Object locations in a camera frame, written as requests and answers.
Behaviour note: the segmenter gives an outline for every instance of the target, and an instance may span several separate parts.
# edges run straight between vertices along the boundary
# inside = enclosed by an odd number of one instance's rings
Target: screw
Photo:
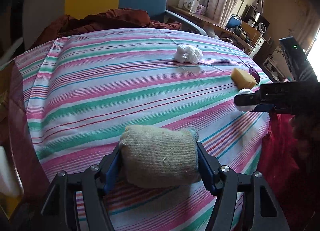
[[[97,170],[99,170],[99,166],[98,165],[92,165],[91,167],[90,167],[90,170],[92,170],[92,171],[97,171]]]
[[[61,170],[61,171],[58,172],[58,176],[59,176],[59,177],[62,177],[62,176],[64,176],[65,174],[66,174],[66,172],[65,172],[64,170]]]
[[[230,168],[229,168],[227,165],[222,165],[222,166],[220,167],[220,169],[221,169],[222,171],[224,171],[224,172],[227,172],[227,171],[230,170]]]
[[[257,178],[261,178],[262,177],[262,173],[260,171],[255,171],[254,172],[254,175],[257,177]]]

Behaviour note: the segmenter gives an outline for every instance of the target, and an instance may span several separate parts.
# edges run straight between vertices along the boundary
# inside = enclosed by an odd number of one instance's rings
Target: crumpled white plastic
[[[245,95],[245,94],[253,94],[254,92],[251,89],[241,89],[237,95]],[[241,112],[249,112],[254,110],[257,106],[256,105],[243,105],[237,106],[233,103],[235,108]]]
[[[202,56],[201,50],[185,44],[178,45],[177,52],[173,55],[174,59],[180,63],[190,62],[192,64],[198,64]]]

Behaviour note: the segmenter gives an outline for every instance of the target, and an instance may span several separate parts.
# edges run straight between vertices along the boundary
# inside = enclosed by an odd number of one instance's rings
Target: beige knitted fabric
[[[129,183],[143,188],[200,181],[196,141],[187,129],[129,125],[119,142]]]

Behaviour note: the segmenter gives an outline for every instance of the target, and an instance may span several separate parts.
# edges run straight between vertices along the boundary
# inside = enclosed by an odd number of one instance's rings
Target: striped bedsheet
[[[203,52],[198,65],[173,59],[178,44]],[[233,106],[233,68],[262,70],[235,46],[188,32],[116,29],[60,38],[16,58],[23,76],[28,127],[48,179],[80,172],[111,153],[124,127],[179,129],[194,125],[209,154],[235,171],[258,163],[267,113]],[[116,230],[204,230],[215,198],[202,181],[191,186],[142,189],[119,178],[106,197]],[[233,226],[241,210],[239,194]],[[82,194],[77,194],[87,230]]]

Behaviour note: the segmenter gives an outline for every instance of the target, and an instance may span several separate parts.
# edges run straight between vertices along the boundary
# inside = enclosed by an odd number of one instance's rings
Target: wooden desk
[[[249,51],[253,50],[253,47],[250,44],[246,43],[244,40],[242,40],[239,36],[235,35],[232,31],[228,30],[227,28],[223,28],[223,27],[217,25],[212,19],[210,19],[204,15],[189,13],[189,11],[178,8],[176,6],[169,6],[168,10],[172,11],[174,13],[177,13],[179,15],[185,16],[187,19],[191,19],[193,22],[195,22],[201,28],[212,27],[215,32],[221,32],[226,36],[232,36],[244,48],[248,49]]]

